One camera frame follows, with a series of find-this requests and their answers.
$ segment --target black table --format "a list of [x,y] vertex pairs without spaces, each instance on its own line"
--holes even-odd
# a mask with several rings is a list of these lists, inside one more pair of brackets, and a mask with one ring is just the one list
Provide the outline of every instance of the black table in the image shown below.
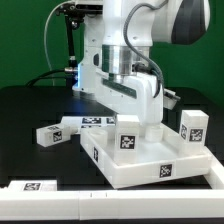
[[[182,100],[164,110],[163,123],[179,131],[181,111],[199,109],[210,116],[207,147],[224,164],[224,111],[189,88],[174,89]],[[109,190],[111,185],[80,147],[80,137],[44,148],[36,144],[36,129],[61,121],[63,116],[113,116],[94,101],[74,98],[66,87],[6,87],[0,90],[0,186],[11,180],[57,180],[58,190]],[[210,189],[204,177],[192,177],[128,189]],[[194,223],[222,220],[194,220]],[[189,220],[141,220],[141,223],[187,223]],[[116,220],[107,223],[136,223]]]

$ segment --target rectangular white block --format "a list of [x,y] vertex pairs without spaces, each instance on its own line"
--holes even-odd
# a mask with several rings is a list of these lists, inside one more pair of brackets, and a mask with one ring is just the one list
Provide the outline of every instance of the rectangular white block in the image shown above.
[[55,124],[36,130],[37,143],[48,147],[71,139],[71,128],[65,124]]
[[23,181],[11,181],[8,190],[10,191],[57,191],[56,180],[23,180]]
[[180,137],[183,141],[180,153],[200,154],[203,150],[208,115],[200,110],[183,110],[180,123]]
[[135,115],[117,115],[114,162],[117,165],[136,162],[140,123]]
[[80,193],[80,220],[117,219],[117,191],[86,191]]
[[0,220],[77,220],[79,192],[0,191]]

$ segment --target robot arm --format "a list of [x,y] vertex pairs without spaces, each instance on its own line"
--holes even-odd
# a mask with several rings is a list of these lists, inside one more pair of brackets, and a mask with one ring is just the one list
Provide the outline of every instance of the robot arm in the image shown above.
[[[142,114],[147,116],[149,113],[160,114],[159,116],[152,114],[148,120],[142,119],[143,123],[158,123],[162,118],[163,93],[160,87],[163,78],[159,66],[149,58],[150,47],[153,42],[186,45],[198,40],[208,28],[210,18],[208,0],[74,0],[73,2],[74,12],[87,15],[84,21],[85,56],[80,63],[79,85],[73,89],[81,93],[95,94],[100,103],[117,113],[129,114],[130,104],[127,106],[124,103],[129,101],[122,100],[124,99],[122,96],[127,95],[122,89],[128,89],[127,92],[134,93],[131,97],[127,96],[133,107],[132,113],[141,116]],[[96,66],[100,78],[96,78],[95,82],[93,71]],[[105,77],[118,86],[106,85]],[[146,102],[146,105],[150,101],[151,108],[146,107],[149,111],[143,112],[140,109],[137,112],[135,108],[140,108],[138,101]]]

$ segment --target cable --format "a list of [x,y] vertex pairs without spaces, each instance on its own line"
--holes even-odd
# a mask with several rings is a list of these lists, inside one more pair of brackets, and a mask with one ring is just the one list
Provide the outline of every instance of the cable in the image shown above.
[[51,19],[53,13],[55,12],[55,10],[56,10],[58,7],[60,7],[60,6],[64,5],[64,4],[66,4],[66,3],[72,3],[72,2],[74,2],[74,1],[72,1],[72,0],[71,0],[71,1],[66,1],[66,2],[63,2],[63,3],[59,4],[59,5],[57,5],[57,6],[51,11],[51,13],[49,14],[49,16],[48,16],[48,18],[47,18],[47,21],[46,21],[46,23],[45,23],[45,28],[44,28],[44,52],[45,52],[45,57],[46,57],[47,64],[48,64],[48,67],[49,67],[50,70],[52,70],[52,65],[51,65],[51,61],[50,61],[49,54],[48,54],[48,49],[47,49],[47,32],[48,32],[49,22],[50,22],[50,19]]
[[[35,79],[30,80],[28,83],[26,83],[26,86],[33,86],[38,80],[40,79],[45,79],[45,77],[52,75],[52,74],[56,74],[56,73],[61,73],[64,72],[64,69],[56,69],[56,70],[51,70],[49,72],[45,72],[42,75],[39,75],[38,77],[36,77]],[[54,79],[57,77],[47,77],[47,79]]]
[[[141,7],[148,7],[150,8],[151,10],[158,10],[158,9],[161,9],[164,5],[166,5],[167,3],[169,2],[169,0],[165,0],[163,3],[161,3],[159,6],[153,6],[151,4],[148,4],[148,3],[141,3],[141,4],[138,4],[136,5],[132,10],[131,12],[129,13],[126,21],[125,21],[125,24],[124,24],[124,29],[123,29],[123,35],[124,35],[124,40],[125,40],[125,43],[128,45],[128,47],[133,51],[135,52],[139,57],[143,58],[144,60],[146,60],[149,65],[155,70],[155,73],[154,74],[157,74],[158,77],[157,77],[157,80],[161,82],[163,88],[164,88],[164,79],[163,79],[163,73],[160,69],[160,67],[153,61],[151,60],[150,58],[146,57],[145,55],[143,55],[141,52],[139,52],[137,49],[134,48],[134,46],[130,43],[129,39],[128,39],[128,27],[129,27],[129,24],[130,24],[130,21],[133,17],[133,15],[135,14],[135,12],[140,9]],[[157,92],[154,96],[157,97],[159,94],[158,92],[158,89],[157,89]]]
[[33,79],[33,83],[32,85],[27,85],[28,87],[33,86],[37,81],[39,80],[43,80],[43,79],[66,79],[67,76],[58,76],[58,77],[42,77],[42,78],[37,78],[37,79]]

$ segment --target green background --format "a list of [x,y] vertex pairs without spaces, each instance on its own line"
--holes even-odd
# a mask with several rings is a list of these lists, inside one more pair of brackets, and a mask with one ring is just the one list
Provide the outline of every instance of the green background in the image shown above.
[[[62,0],[0,0],[0,88],[24,85],[48,71],[43,35],[46,19]],[[208,32],[190,46],[156,43],[151,56],[168,87],[192,87],[224,107],[224,1],[210,0]],[[54,69],[67,66],[64,17],[53,16],[48,49]],[[79,60],[82,44],[76,42]]]

